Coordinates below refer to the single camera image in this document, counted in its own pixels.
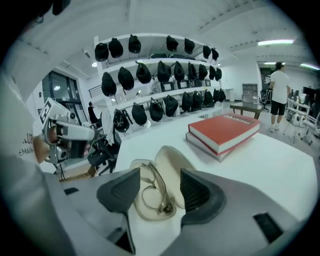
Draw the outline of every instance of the floor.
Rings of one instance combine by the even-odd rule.
[[[232,109],[230,109],[230,102],[223,102],[223,113],[233,113]],[[235,110],[236,114],[240,114],[240,110]],[[248,112],[248,111],[243,111],[244,116],[248,117],[254,117],[254,113]],[[260,133],[267,135],[271,138],[274,138],[276,140],[279,140],[283,143],[286,143],[302,152],[305,152],[306,154],[312,156],[314,160],[314,165],[316,169],[316,174],[317,174],[317,182],[318,182],[318,191],[320,193],[320,139],[316,138],[313,136],[312,138],[312,144],[308,145],[304,140],[301,140],[300,137],[298,136],[298,133],[300,132],[301,134],[306,132],[305,128],[299,128],[296,127],[296,139],[293,138],[293,134],[295,131],[295,127],[286,120],[286,113],[284,117],[281,120],[280,123],[280,130],[275,131],[275,132],[270,132],[269,127],[271,124],[271,114],[268,113],[267,111],[263,111],[260,114],[259,120],[261,121],[260,125]]]

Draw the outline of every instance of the white t-shirt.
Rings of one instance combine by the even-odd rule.
[[[289,86],[289,76],[282,71],[271,74],[271,82],[274,82],[272,100],[281,104],[287,103],[287,86]]]
[[[13,79],[0,71],[0,154],[38,164],[33,145],[34,118]]]

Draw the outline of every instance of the black shorts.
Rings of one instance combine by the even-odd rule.
[[[286,103],[282,104],[274,100],[272,101],[271,111],[270,111],[272,115],[283,116],[285,114],[285,110],[286,110]]]

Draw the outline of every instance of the ceiling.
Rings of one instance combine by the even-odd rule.
[[[97,72],[92,67],[95,36],[106,40],[136,33],[178,35],[213,46],[222,67],[246,55],[260,62],[317,64],[299,29],[268,0],[72,0],[60,15],[49,11],[43,23],[20,37],[16,48],[20,51],[13,51],[19,53],[17,65],[9,66],[13,77],[32,86],[64,60],[91,77]],[[273,39],[295,42],[257,46],[258,41]],[[144,38],[142,47],[149,49],[154,43]],[[36,60],[31,66],[21,64],[23,58]],[[28,82],[21,72],[30,74]]]

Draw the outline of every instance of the wooden table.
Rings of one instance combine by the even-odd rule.
[[[240,110],[241,115],[244,114],[244,111],[253,112],[254,118],[259,119],[260,113],[264,110],[264,106],[260,104],[239,102],[230,105],[230,109],[233,109],[233,113],[236,113],[235,110]]]

